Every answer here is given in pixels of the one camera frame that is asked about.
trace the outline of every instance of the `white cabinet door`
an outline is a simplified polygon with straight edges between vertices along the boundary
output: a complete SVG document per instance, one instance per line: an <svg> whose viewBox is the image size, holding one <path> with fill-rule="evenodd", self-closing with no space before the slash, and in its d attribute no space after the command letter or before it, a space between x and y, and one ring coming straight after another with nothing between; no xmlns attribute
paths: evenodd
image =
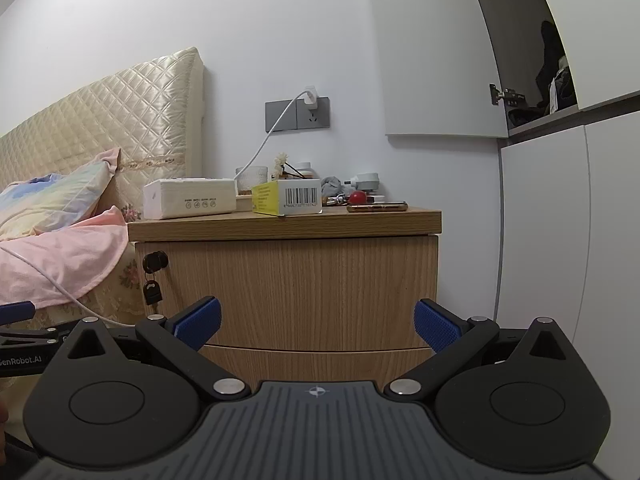
<svg viewBox="0 0 640 480"><path fill-rule="evenodd" d="M584 126L502 149L504 242L498 324L553 317L574 336L589 245Z"/></svg>
<svg viewBox="0 0 640 480"><path fill-rule="evenodd" d="M388 134L506 137L478 0L370 0Z"/></svg>
<svg viewBox="0 0 640 480"><path fill-rule="evenodd" d="M640 90L640 0L546 1L580 108Z"/></svg>
<svg viewBox="0 0 640 480"><path fill-rule="evenodd" d="M586 126L591 243L574 346L604 392L611 428L596 459L640 475L640 112Z"/></svg>

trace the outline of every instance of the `pastel pillow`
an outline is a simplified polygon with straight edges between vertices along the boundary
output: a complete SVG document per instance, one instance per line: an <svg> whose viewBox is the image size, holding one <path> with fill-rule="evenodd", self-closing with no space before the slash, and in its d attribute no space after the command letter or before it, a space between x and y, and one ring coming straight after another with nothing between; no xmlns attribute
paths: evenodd
<svg viewBox="0 0 640 480"><path fill-rule="evenodd" d="M0 193L0 241L55 231L88 218L111 181L119 148L63 176L14 182Z"/></svg>

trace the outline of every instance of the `red ball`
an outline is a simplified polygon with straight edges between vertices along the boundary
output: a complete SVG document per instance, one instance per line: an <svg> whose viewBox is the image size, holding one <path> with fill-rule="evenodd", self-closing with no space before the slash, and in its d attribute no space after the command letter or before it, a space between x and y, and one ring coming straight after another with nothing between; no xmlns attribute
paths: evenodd
<svg viewBox="0 0 640 480"><path fill-rule="evenodd" d="M352 205L366 204L367 194L364 191L354 191L349 195L349 203Z"/></svg>

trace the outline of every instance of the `person's hand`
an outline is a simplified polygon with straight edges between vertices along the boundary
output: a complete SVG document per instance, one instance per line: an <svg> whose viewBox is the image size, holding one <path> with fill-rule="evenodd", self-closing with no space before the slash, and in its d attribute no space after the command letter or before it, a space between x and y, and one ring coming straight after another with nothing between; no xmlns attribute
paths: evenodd
<svg viewBox="0 0 640 480"><path fill-rule="evenodd" d="M6 455L4 454L4 423L8 418L9 411L4 400L0 399L0 465L4 465L6 462Z"/></svg>

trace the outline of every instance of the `quilted headboard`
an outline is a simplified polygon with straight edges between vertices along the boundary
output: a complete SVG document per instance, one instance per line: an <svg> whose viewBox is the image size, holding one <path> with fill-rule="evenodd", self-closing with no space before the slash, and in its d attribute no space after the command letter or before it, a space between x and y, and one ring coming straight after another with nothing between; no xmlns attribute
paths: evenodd
<svg viewBox="0 0 640 480"><path fill-rule="evenodd" d="M202 176L203 70L198 50L187 48L107 76L31 116L0 137L0 190L70 173L119 146L118 171L98 209L116 205L136 219L145 184Z"/></svg>

